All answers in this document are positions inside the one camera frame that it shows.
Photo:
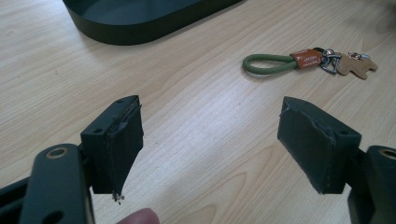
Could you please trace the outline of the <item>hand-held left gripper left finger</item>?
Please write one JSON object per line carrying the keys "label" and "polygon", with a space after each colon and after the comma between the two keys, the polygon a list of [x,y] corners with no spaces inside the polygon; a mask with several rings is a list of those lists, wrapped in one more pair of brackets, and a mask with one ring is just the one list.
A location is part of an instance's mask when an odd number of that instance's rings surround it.
{"label": "hand-held left gripper left finger", "polygon": [[121,196],[134,160],[143,147],[141,104],[137,95],[116,100],[81,134],[95,194]]}

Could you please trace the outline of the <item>dark oval tray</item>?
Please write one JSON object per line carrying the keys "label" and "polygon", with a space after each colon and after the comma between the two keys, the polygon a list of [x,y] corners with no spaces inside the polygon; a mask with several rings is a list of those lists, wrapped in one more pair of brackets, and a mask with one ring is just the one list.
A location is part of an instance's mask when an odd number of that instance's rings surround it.
{"label": "dark oval tray", "polygon": [[63,0],[76,27],[110,45],[148,43],[243,0]]}

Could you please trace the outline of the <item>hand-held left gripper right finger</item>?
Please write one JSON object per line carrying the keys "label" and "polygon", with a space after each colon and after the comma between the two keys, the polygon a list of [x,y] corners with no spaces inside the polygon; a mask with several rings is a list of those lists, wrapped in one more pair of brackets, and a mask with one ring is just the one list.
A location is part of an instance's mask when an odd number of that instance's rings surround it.
{"label": "hand-held left gripper right finger", "polygon": [[319,107],[283,99],[277,139],[320,194],[339,194],[346,184],[347,160],[359,153],[361,134]]}

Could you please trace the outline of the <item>green cord keychain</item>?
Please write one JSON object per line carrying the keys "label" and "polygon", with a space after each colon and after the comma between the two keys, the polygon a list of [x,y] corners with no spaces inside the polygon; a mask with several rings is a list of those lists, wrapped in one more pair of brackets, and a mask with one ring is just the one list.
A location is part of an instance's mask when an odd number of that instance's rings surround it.
{"label": "green cord keychain", "polygon": [[320,67],[332,75],[346,76],[351,73],[363,80],[368,78],[368,71],[375,72],[378,69],[378,65],[367,54],[322,48],[303,49],[289,56],[252,54],[243,60],[242,65],[247,72],[257,76],[269,76],[296,68]]}

